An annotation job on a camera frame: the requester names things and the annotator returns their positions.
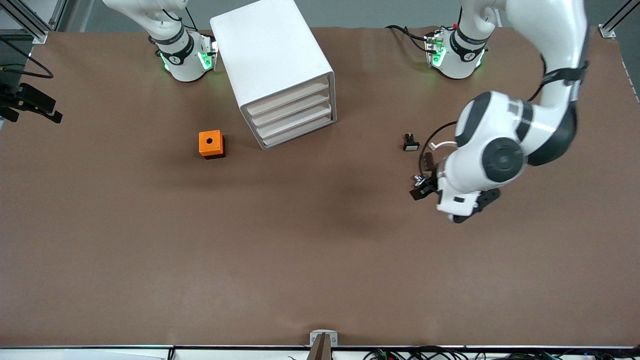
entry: brown table surface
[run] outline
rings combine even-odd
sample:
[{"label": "brown table surface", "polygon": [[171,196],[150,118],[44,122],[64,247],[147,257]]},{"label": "brown table surface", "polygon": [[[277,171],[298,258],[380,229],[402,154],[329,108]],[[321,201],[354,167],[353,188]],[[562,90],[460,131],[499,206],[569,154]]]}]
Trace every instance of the brown table surface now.
[{"label": "brown table surface", "polygon": [[[297,345],[316,328],[343,345],[640,341],[640,107],[616,42],[592,36],[568,153],[456,225],[410,197],[402,136],[424,141],[486,90],[528,98],[535,49],[498,29],[453,81],[397,32],[314,34],[338,123],[268,151],[223,66],[174,81],[144,33],[36,46],[55,78],[28,81],[64,119],[0,132],[0,344]],[[199,156],[209,129],[225,159]]]}]

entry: metal bracket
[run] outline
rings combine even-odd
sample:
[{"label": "metal bracket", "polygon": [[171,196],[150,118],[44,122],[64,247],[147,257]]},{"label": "metal bracket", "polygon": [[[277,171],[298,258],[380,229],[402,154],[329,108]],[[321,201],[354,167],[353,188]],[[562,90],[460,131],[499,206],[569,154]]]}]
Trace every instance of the metal bracket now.
[{"label": "metal bracket", "polygon": [[313,330],[309,333],[309,346],[313,346],[316,338],[322,334],[329,336],[329,344],[331,347],[338,346],[338,332],[333,330]]},{"label": "metal bracket", "polygon": [[34,44],[44,44],[47,31],[52,29],[24,3],[24,0],[0,0],[0,8],[3,8],[33,38],[38,39],[39,42],[34,41]]},{"label": "metal bracket", "polygon": [[616,32],[613,29],[610,31],[605,30],[602,24],[598,24],[598,30],[600,30],[600,36],[603,38],[616,38]]},{"label": "metal bracket", "polygon": [[32,44],[33,44],[33,45],[43,45],[43,44],[46,44],[46,42],[47,42],[47,38],[48,38],[48,37],[49,37],[49,32],[48,32],[48,31],[45,31],[45,32],[44,32],[44,37],[42,37],[42,38],[33,38],[33,42],[32,42]]},{"label": "metal bracket", "polygon": [[309,338],[312,346],[307,360],[331,360],[331,348],[338,345],[338,333],[333,330],[314,330]]}]

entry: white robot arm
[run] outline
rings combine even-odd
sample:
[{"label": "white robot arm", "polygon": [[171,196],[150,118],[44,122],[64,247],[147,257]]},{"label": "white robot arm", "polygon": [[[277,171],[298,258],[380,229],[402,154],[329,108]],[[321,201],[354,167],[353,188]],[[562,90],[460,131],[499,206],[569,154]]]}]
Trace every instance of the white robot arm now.
[{"label": "white robot arm", "polygon": [[438,210],[456,223],[495,200],[526,164],[546,164],[569,148],[588,39],[582,0],[463,0],[462,8],[458,27],[441,32],[442,47],[431,58],[440,72],[473,73],[495,27],[490,10],[499,8],[540,51],[547,73],[540,105],[493,91],[471,100],[456,124],[457,149],[412,191],[414,199],[439,194]]},{"label": "white robot arm", "polygon": [[175,14],[187,0],[103,0],[142,26],[160,49],[164,67],[179,81],[195,81],[215,66],[217,43],[187,31]]}]

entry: orange box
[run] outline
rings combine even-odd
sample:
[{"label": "orange box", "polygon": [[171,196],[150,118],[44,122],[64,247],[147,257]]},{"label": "orange box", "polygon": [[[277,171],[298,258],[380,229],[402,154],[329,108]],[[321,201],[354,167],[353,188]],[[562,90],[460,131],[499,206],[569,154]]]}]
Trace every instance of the orange box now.
[{"label": "orange box", "polygon": [[222,136],[220,130],[201,132],[198,137],[198,143],[200,145],[200,155],[207,160],[224,158],[227,155],[225,152],[225,137]]}]

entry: green led light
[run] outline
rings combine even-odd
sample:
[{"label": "green led light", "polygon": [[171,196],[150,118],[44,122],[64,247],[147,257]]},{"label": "green led light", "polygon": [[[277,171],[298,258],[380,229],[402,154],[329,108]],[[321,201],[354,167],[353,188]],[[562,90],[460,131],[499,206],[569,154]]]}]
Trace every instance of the green led light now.
[{"label": "green led light", "polygon": [[435,67],[440,67],[440,65],[442,64],[442,59],[444,59],[444,56],[447,54],[447,48],[446,47],[441,47],[440,51],[433,55],[433,66]]},{"label": "green led light", "polygon": [[480,66],[480,63],[482,62],[482,56],[484,55],[484,50],[482,50],[482,52],[480,53],[480,56],[478,56],[478,62],[476,63],[476,67]]},{"label": "green led light", "polygon": [[200,62],[202,63],[202,67],[205,70],[209,70],[211,69],[211,57],[209,55],[207,55],[206,53],[198,53],[198,58],[200,59]]},{"label": "green led light", "polygon": [[167,71],[171,71],[171,70],[169,70],[169,65],[166,64],[166,59],[164,58],[164,55],[162,55],[162,53],[160,53],[160,59],[162,59],[162,62],[164,63],[164,68]]}]

